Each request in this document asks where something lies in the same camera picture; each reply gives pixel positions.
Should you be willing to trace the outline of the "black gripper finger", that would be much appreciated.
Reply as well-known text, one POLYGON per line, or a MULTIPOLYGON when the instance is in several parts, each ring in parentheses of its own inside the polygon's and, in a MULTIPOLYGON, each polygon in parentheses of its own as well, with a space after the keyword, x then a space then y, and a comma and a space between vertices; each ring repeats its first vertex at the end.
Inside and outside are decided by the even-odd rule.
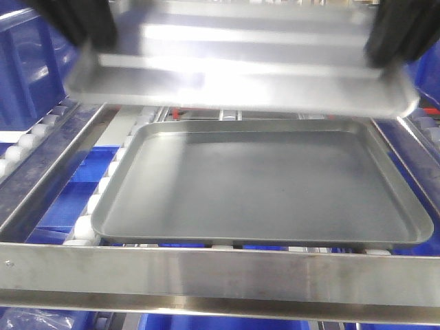
POLYGON ((118 31, 108 1, 25 1, 51 23, 68 41, 81 46, 89 41, 97 50, 109 50, 118 31))
POLYGON ((438 1, 380 1, 365 45, 369 64, 419 59, 439 40, 438 1))

